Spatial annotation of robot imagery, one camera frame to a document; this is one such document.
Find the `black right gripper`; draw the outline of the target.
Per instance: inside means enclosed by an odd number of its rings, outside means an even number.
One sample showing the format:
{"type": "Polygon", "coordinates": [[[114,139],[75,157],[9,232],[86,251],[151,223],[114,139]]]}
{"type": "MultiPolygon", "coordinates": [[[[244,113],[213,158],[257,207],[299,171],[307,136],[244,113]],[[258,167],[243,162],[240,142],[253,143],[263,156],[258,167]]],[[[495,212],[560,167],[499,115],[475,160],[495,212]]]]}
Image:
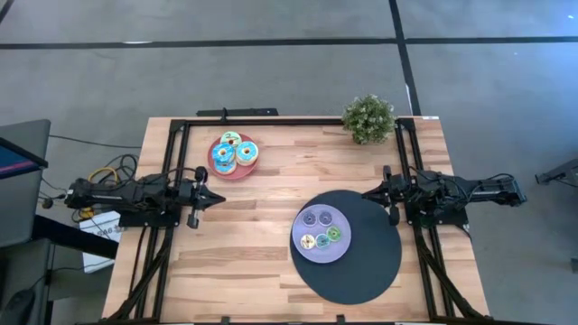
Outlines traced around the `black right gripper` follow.
{"type": "Polygon", "coordinates": [[[379,204],[380,206],[389,207],[389,224],[396,227],[400,221],[399,208],[391,182],[392,171],[389,165],[383,167],[384,181],[376,188],[364,192],[362,198],[379,204]]]}

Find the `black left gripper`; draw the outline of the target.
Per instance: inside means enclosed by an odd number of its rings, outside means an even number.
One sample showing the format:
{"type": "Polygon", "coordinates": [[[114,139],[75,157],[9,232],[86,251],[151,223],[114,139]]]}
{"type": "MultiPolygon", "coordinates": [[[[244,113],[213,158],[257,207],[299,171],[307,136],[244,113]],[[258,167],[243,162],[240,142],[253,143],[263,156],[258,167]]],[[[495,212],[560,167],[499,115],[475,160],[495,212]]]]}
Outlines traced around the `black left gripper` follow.
{"type": "Polygon", "coordinates": [[[200,223],[199,212],[202,209],[207,209],[226,201],[225,197],[211,191],[207,186],[204,186],[207,179],[207,169],[203,166],[197,167],[194,174],[195,185],[193,186],[191,195],[191,213],[189,214],[186,223],[189,228],[198,228],[200,223]]]}

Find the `pink plate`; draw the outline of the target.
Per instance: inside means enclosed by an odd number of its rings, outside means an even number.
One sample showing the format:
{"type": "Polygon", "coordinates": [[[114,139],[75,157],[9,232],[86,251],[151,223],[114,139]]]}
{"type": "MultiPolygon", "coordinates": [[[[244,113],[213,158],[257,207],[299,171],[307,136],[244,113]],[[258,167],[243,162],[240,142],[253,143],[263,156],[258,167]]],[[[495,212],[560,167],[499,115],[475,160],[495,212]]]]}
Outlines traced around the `pink plate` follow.
{"type": "MultiPolygon", "coordinates": [[[[250,142],[255,143],[248,135],[240,134],[240,136],[242,137],[243,142],[250,141],[250,142]]],[[[242,178],[248,176],[256,168],[259,155],[258,155],[258,158],[256,159],[256,161],[251,165],[243,166],[243,165],[240,165],[237,163],[237,169],[229,175],[220,175],[220,174],[216,173],[216,171],[214,169],[214,163],[215,162],[213,161],[213,159],[211,157],[211,151],[216,144],[220,144],[220,138],[215,140],[213,142],[213,144],[210,146],[210,148],[208,150],[208,162],[209,162],[209,167],[211,168],[211,170],[221,179],[233,180],[233,181],[239,180],[239,179],[242,179],[242,178]]]]}

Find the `potted green plant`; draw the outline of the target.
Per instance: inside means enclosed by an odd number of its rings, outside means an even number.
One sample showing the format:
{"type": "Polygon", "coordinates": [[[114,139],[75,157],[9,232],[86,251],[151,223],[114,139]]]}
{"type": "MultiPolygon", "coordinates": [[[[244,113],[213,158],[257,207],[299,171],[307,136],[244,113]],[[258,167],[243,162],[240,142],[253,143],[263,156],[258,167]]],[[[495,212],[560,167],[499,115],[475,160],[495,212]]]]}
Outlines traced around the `potted green plant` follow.
{"type": "Polygon", "coordinates": [[[394,106],[373,94],[355,97],[344,108],[343,129],[352,135],[356,144],[381,144],[394,130],[394,106]]]}

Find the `dark round placemat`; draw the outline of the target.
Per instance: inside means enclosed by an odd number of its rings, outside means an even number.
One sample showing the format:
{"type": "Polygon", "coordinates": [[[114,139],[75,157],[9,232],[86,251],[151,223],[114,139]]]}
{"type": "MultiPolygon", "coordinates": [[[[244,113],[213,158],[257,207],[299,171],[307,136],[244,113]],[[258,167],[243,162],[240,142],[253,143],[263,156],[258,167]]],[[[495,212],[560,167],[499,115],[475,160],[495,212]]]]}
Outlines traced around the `dark round placemat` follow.
{"type": "Polygon", "coordinates": [[[387,211],[350,190],[322,193],[302,210],[315,204],[329,205],[342,212],[350,223],[352,239],[343,257],[317,264],[302,257],[290,238],[298,274],[330,302],[358,304],[375,299],[394,282],[402,259],[401,239],[396,227],[389,224],[387,211]]]}

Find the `lavender plate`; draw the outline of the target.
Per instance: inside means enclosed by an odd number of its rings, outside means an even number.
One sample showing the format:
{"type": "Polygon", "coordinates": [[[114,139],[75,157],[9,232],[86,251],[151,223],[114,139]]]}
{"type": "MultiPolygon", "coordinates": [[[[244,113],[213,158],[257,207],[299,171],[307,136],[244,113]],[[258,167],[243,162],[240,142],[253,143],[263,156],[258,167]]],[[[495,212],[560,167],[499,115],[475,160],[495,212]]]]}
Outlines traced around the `lavender plate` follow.
{"type": "Polygon", "coordinates": [[[337,261],[348,251],[352,239],[352,232],[350,223],[342,212],[329,205],[315,204],[303,209],[297,215],[292,226],[290,238],[291,243],[302,257],[317,264],[328,264],[337,261]],[[302,215],[306,211],[311,211],[316,215],[317,224],[314,227],[306,227],[303,224],[302,215]],[[300,239],[303,235],[311,234],[316,237],[321,233],[326,234],[326,230],[329,228],[320,225],[318,222],[318,216],[322,211],[329,211],[332,214],[333,221],[330,227],[335,226],[340,229],[341,239],[338,242],[331,242],[325,249],[314,247],[313,249],[305,250],[300,245],[300,239]]]}

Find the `white paper sheet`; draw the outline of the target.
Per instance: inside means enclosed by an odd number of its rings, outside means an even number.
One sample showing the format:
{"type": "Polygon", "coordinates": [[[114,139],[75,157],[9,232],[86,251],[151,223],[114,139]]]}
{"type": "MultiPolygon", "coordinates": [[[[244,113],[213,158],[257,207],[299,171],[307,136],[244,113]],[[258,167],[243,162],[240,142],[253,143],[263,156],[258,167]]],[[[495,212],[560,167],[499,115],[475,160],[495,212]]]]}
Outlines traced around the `white paper sheet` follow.
{"type": "MultiPolygon", "coordinates": [[[[120,242],[124,229],[118,225],[120,215],[115,211],[109,211],[96,215],[95,217],[81,221],[79,228],[105,239],[120,242]]],[[[98,255],[83,253],[84,273],[91,274],[114,263],[113,259],[105,258],[98,255]]]]}

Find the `black stand leg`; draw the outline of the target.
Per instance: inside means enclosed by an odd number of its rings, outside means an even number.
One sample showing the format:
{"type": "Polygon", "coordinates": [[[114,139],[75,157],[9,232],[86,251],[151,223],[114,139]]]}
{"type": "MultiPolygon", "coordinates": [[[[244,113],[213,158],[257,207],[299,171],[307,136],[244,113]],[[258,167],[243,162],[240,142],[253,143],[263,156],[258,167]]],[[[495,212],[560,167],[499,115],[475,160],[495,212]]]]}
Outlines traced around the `black stand leg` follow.
{"type": "Polygon", "coordinates": [[[578,159],[572,159],[554,169],[535,175],[538,184],[547,185],[551,181],[578,188],[578,159]]]}

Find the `desk monitor blue screen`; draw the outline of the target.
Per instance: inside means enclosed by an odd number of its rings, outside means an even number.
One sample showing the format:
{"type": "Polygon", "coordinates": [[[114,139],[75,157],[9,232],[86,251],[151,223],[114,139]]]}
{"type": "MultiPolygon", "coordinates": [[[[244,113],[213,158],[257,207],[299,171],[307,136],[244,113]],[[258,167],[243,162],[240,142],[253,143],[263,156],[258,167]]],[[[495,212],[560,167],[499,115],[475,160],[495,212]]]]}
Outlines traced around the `desk monitor blue screen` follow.
{"type": "Polygon", "coordinates": [[[0,137],[0,180],[46,169],[48,162],[0,137]]]}

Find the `black computer mouse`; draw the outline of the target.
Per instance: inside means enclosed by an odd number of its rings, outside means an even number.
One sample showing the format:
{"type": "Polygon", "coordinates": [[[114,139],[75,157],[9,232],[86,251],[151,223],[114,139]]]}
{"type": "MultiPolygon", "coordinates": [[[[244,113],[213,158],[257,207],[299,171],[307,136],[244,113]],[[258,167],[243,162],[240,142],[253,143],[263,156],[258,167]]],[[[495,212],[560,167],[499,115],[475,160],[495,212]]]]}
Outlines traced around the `black computer mouse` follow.
{"type": "Polygon", "coordinates": [[[26,325],[35,301],[33,289],[16,292],[0,314],[0,325],[26,325]]]}

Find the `black bracket bar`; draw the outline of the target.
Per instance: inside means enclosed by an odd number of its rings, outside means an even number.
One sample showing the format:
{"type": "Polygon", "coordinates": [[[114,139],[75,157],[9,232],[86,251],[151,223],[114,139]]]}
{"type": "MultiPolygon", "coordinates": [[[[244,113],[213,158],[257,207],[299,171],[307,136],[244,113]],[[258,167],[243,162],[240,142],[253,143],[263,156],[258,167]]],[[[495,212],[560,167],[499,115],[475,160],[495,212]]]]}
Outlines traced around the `black bracket bar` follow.
{"type": "Polygon", "coordinates": [[[199,117],[210,117],[217,116],[219,118],[227,118],[230,116],[279,116],[279,112],[274,107],[264,107],[264,108],[236,108],[229,109],[223,107],[222,109],[216,110],[199,110],[196,113],[199,117]]]}

